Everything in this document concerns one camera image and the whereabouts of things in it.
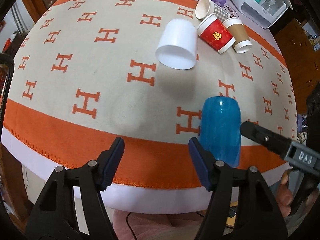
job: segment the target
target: wooden cabinet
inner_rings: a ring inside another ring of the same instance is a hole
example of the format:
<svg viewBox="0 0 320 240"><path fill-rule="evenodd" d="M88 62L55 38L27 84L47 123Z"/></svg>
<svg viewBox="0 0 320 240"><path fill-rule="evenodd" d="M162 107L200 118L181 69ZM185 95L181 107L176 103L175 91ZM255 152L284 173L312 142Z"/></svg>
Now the wooden cabinet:
<svg viewBox="0 0 320 240"><path fill-rule="evenodd" d="M2 143L0 145L0 190L12 222L24 232L33 203L28 200L21 163Z"/></svg>
<svg viewBox="0 0 320 240"><path fill-rule="evenodd" d="M47 10L42 0L22 0L22 2L35 23Z"/></svg>
<svg viewBox="0 0 320 240"><path fill-rule="evenodd" d="M307 97L320 80L320 51L314 51L295 19L279 31L275 39L288 66L297 112L305 114Z"/></svg>

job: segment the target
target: brown paper cup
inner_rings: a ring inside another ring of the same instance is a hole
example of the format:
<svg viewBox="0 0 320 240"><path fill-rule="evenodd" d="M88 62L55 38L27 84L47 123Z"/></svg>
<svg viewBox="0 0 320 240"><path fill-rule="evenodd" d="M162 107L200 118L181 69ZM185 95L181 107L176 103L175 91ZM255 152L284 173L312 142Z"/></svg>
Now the brown paper cup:
<svg viewBox="0 0 320 240"><path fill-rule="evenodd" d="M229 30L236 42L232 45L236 53L244 53L252 48L250 38L239 18L230 18L223 22L223 25Z"/></svg>

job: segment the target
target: blue plastic cup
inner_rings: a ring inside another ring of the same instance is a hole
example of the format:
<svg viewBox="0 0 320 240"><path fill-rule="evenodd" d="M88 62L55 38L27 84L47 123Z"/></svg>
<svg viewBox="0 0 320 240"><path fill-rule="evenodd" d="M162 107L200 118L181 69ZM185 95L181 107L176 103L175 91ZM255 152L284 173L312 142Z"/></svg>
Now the blue plastic cup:
<svg viewBox="0 0 320 240"><path fill-rule="evenodd" d="M241 113L236 100L208 98L202 108L200 144L217 160L237 167L241 147L240 125Z"/></svg>

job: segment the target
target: checkered paper cup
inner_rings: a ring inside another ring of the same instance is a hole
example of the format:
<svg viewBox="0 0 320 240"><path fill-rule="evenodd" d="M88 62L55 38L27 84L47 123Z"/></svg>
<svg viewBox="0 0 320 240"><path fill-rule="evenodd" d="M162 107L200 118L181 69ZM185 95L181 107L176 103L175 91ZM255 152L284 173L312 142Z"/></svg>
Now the checkered paper cup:
<svg viewBox="0 0 320 240"><path fill-rule="evenodd" d="M210 14L214 14L221 22L231 18L230 14L226 12L219 5L211 0L200 0L196 6L196 17L199 20L206 18Z"/></svg>

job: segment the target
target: white storage box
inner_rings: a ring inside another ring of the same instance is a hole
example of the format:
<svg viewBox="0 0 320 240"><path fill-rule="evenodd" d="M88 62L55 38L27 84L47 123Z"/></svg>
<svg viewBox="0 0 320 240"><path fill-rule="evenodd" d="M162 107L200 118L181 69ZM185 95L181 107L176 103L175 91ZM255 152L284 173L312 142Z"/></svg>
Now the white storage box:
<svg viewBox="0 0 320 240"><path fill-rule="evenodd" d="M292 5L289 0L232 0L244 15L252 19L264 29L273 25Z"/></svg>

